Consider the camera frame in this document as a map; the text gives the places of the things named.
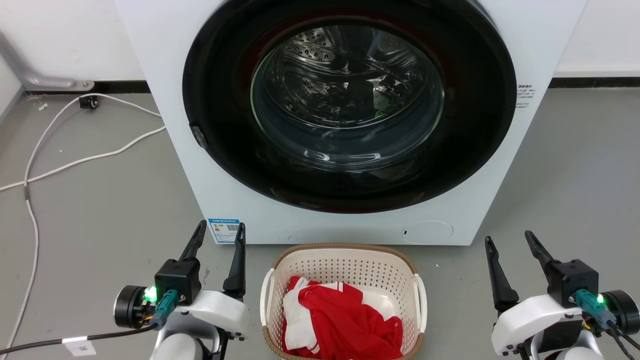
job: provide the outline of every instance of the front-loading washing machine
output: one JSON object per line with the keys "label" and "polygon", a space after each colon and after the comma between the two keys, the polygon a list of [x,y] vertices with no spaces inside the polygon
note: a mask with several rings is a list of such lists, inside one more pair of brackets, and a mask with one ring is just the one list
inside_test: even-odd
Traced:
{"label": "front-loading washing machine", "polygon": [[586,0],[116,0],[218,243],[469,245]]}

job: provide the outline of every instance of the gray floor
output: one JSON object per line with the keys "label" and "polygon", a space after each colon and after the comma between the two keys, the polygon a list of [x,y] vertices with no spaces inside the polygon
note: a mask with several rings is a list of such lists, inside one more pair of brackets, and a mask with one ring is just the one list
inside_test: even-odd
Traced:
{"label": "gray floor", "polygon": [[[149,95],[121,98],[155,109]],[[0,124],[0,186],[22,179],[35,142],[71,97],[28,99]],[[47,103],[43,111],[38,107]],[[429,319],[420,359],[497,359],[482,239],[490,234],[511,284],[525,298],[545,292],[523,233],[533,230],[555,257],[581,258],[600,272],[602,290],[640,299],[640,90],[551,90],[482,228],[469,247],[398,247],[420,268]],[[113,151],[161,126],[160,119],[113,101],[77,106],[61,118],[38,155],[37,175]],[[31,185],[40,224],[40,267],[16,344],[117,331],[113,301],[126,284],[147,285],[165,259],[179,256],[202,214],[166,133],[111,158],[78,165]],[[0,193],[0,343],[9,338],[33,258],[33,229],[22,190]],[[256,312],[266,271],[285,249],[251,246],[246,303],[254,330],[232,342],[228,359],[275,359]],[[204,288],[219,289],[233,249],[207,235],[200,251]],[[605,357],[623,359],[613,340]],[[146,359],[153,334],[95,341],[96,359]],[[70,359],[61,345],[11,359]]]}

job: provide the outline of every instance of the clothes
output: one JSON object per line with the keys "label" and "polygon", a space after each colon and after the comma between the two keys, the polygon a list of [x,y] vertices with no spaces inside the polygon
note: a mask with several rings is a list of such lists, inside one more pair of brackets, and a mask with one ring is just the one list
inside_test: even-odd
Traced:
{"label": "clothes", "polygon": [[341,282],[318,285],[303,278],[292,278],[289,289],[283,299],[282,339],[288,354],[325,360],[403,356],[402,322],[396,316],[384,321],[379,312],[362,304],[360,290]]}

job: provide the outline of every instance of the metal bracket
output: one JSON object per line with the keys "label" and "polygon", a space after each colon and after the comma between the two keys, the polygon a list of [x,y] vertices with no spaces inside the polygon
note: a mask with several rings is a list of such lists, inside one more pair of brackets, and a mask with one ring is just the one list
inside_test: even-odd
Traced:
{"label": "metal bracket", "polygon": [[89,80],[76,81],[39,74],[29,67],[2,33],[0,33],[0,57],[4,58],[9,68],[18,77],[25,91],[87,92],[95,86],[95,83]]}

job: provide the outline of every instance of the blue and white sticker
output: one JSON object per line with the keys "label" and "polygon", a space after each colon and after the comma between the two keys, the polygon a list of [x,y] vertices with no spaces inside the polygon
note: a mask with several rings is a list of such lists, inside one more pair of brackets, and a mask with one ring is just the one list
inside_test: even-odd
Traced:
{"label": "blue and white sticker", "polygon": [[216,243],[234,243],[240,227],[240,220],[236,218],[210,218],[209,225],[211,225]]}

